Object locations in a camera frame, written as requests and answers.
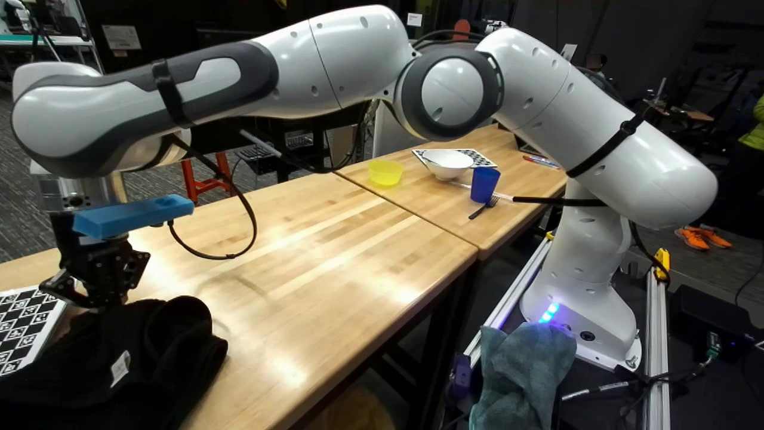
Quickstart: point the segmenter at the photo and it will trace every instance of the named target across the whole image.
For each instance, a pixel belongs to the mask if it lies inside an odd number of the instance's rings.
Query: yellow object
[[[764,150],[764,96],[757,99],[755,120],[757,120],[755,129],[741,137],[741,144]]]
[[[365,174],[375,187],[398,187],[404,180],[404,165],[396,159],[371,159]]]
[[[672,269],[672,254],[668,254],[668,248],[659,248],[659,250],[655,254],[655,257],[661,263],[661,267],[655,269],[655,277],[656,277],[659,281],[668,279],[668,271],[665,271],[665,269]]]

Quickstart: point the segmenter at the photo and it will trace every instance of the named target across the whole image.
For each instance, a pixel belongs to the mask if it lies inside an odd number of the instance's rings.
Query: blue light
[[[556,314],[556,310],[558,310],[558,304],[550,304],[539,323],[550,323]]]

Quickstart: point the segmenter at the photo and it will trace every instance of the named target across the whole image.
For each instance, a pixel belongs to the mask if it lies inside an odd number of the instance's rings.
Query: orange object
[[[683,227],[675,230],[675,236],[685,242],[685,245],[696,248],[696,250],[710,250],[710,242],[705,238],[705,233],[697,227]]]
[[[697,227],[703,238],[715,245],[715,248],[734,248],[734,242],[724,238],[717,230],[712,227]]]
[[[468,40],[471,40],[471,31],[474,31],[471,21],[468,21],[468,19],[458,19],[458,21],[453,24],[452,40],[457,40],[457,43],[468,43]]]
[[[233,176],[233,166],[230,166],[230,159],[224,158],[224,153],[215,153],[215,165],[219,166],[223,174]],[[182,159],[182,170],[184,170],[187,195],[194,202],[199,200],[200,193],[217,188],[217,187],[224,188],[230,195],[235,195],[235,188],[219,174],[199,182],[194,176],[191,158]]]

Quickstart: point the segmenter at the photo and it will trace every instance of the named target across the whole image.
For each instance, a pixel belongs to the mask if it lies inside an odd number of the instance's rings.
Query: white bowl
[[[453,182],[476,166],[474,158],[458,150],[428,150],[428,166],[440,182]]]

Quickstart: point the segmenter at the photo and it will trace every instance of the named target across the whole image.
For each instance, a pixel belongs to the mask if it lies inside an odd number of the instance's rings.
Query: blue cup
[[[489,205],[495,197],[495,188],[500,183],[502,171],[495,166],[476,166],[474,170],[474,188],[471,188],[471,197]]]

